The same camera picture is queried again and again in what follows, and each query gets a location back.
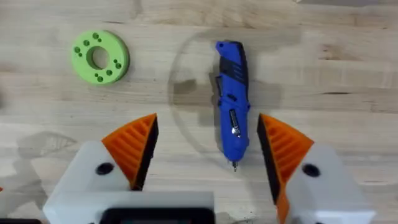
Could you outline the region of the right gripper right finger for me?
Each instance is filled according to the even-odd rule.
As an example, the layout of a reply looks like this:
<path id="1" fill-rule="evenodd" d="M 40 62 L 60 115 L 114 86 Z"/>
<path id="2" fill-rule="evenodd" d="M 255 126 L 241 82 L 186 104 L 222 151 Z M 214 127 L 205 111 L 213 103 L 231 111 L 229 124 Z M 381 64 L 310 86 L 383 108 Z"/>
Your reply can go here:
<path id="1" fill-rule="evenodd" d="M 332 147 L 266 114 L 257 135 L 279 223 L 372 222 L 375 210 Z"/>

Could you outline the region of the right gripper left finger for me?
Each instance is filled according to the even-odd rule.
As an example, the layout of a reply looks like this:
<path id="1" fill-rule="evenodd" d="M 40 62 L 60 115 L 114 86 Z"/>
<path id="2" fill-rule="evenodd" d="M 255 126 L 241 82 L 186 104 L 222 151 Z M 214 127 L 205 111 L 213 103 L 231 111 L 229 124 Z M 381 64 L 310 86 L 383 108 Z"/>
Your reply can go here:
<path id="1" fill-rule="evenodd" d="M 132 206 L 141 191 L 158 137 L 157 115 L 120 127 L 100 141 L 83 143 L 48 197 L 50 223 L 100 223 L 112 207 Z"/>

